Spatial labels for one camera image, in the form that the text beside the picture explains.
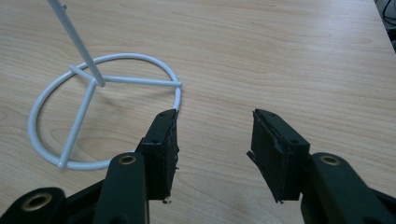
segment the wood grain surface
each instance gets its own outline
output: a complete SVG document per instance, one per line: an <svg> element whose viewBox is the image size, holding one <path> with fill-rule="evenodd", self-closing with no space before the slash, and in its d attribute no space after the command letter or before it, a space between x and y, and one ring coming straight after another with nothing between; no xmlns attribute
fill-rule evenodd
<svg viewBox="0 0 396 224"><path fill-rule="evenodd" d="M183 82L173 202L150 203L151 223L303 223L300 202L276 204L246 156L261 108L286 120L311 152L346 159L374 189L396 197L396 56L372 0L65 0L93 57L139 52ZM69 196L105 170L60 170L33 149L37 96L82 59L47 1L0 6L0 213L24 193ZM164 78L152 64L100 64L105 74ZM43 144L60 153L87 82L73 77L40 112ZM72 159L133 149L173 89L107 84L93 96Z"/></svg>

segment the white vertical pole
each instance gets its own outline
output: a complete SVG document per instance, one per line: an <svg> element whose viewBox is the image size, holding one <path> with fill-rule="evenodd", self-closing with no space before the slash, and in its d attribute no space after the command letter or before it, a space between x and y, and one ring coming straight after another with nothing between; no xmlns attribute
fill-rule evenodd
<svg viewBox="0 0 396 224"><path fill-rule="evenodd" d="M58 17L59 21L64 26L64 29L66 30L67 34L70 36L73 43L75 44L79 54L90 68L92 74L95 76L98 86L104 87L105 80L103 79L103 76L100 73L98 67L93 62L93 59L90 53L88 52L87 48L85 48L85 45L82 43L82 40L79 37L75 27L73 26L73 23L70 21L69 17L65 13L66 7L63 7L59 2L59 0L48 0L48 1L53 11L55 12L56 16Z"/></svg>

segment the wire ring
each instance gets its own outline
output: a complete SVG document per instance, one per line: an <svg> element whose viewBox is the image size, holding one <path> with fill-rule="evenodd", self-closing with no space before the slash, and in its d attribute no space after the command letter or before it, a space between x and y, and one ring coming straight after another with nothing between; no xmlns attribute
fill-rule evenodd
<svg viewBox="0 0 396 224"><path fill-rule="evenodd" d="M137 54L137 53L116 53L116 54L110 54L106 56L102 56L99 58L93 59L94 63L104 63L108 61L113 61L117 59L135 59L135 60L141 60L144 62L148 63L153 63L160 67L174 82L178 82L177 76L175 73L172 71L172 69L163 63L162 61L145 55L145 54ZM81 63L77 66L78 69L85 69L87 68L88 65L86 63ZM30 141L35 148L35 150L38 152L38 154L43 157L45 160L53 163L53 164L58 164L60 158L55 156L54 154L50 153L41 143L41 141L38 138L37 135L37 128L36 128L36 123L37 123L37 117L38 114L41 110L42 105L46 102L47 98L53 93L53 91L61 86L67 79L70 77L73 77L76 73L72 71L68 71L55 79L51 84L48 85L46 89L44 89L41 94L38 96L36 99L32 110L29 115L29 121L28 121L28 133L30 137ZM174 109L179 110L180 108L180 102L181 102L181 87L176 87L175 88L175 100L174 100ZM65 167L69 169L75 169L75 170L96 170L96 169L103 169L107 168L108 165L110 164L111 159L109 160L104 160L104 161L67 161Z"/></svg>

